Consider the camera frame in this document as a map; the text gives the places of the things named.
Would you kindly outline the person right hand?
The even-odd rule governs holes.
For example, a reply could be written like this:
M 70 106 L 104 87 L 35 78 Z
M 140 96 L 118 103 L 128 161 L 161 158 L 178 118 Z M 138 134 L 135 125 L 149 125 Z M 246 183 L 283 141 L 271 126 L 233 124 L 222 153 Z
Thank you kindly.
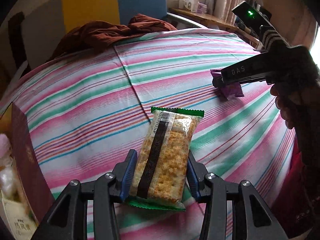
M 281 114 L 295 129 L 301 152 L 319 154 L 319 69 L 276 74 L 273 81 Z

